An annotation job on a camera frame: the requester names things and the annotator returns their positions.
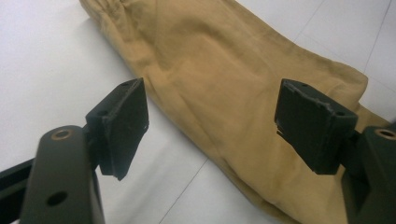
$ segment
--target white surface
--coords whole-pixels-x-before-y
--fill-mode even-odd
[[[361,102],[395,119],[395,1],[239,2],[304,48],[364,71]],[[31,159],[43,133],[84,125],[134,77],[77,0],[1,1],[0,75],[0,170]],[[148,105],[150,127],[127,177],[100,175],[107,223],[276,223]]]

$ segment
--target khaki pants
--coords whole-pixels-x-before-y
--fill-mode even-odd
[[[385,125],[358,103],[367,77],[299,48],[235,1],[80,1],[149,96],[252,202],[284,222],[347,222],[342,171],[309,170],[276,134],[274,114],[289,78],[357,113],[358,131]]]

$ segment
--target folded cloth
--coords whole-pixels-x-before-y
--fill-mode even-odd
[[[148,95],[252,202],[284,222],[347,222],[342,172],[309,170],[274,114],[289,78],[357,113],[358,131],[385,125],[358,102],[362,73],[299,48],[233,0],[80,1]]]

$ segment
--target tan fabric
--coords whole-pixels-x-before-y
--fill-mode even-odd
[[[346,223],[338,176],[317,176],[278,135],[281,78],[355,111],[367,78],[299,48],[228,0],[81,0],[149,96],[251,201],[284,222]]]

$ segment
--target screw hole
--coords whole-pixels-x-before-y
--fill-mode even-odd
[[[106,116],[108,112],[106,110],[101,110],[97,113],[98,116]]]
[[[59,191],[49,196],[49,198],[47,199],[47,205],[51,207],[56,206],[60,203],[63,203],[66,198],[67,193],[65,191]]]
[[[388,140],[393,140],[393,141],[396,140],[396,133],[389,131],[387,129],[377,129],[375,130],[375,133]]]
[[[71,130],[62,129],[62,130],[59,130],[58,132],[53,133],[51,138],[52,138],[52,140],[58,141],[58,140],[66,139],[66,138],[70,137],[70,135],[72,135]]]

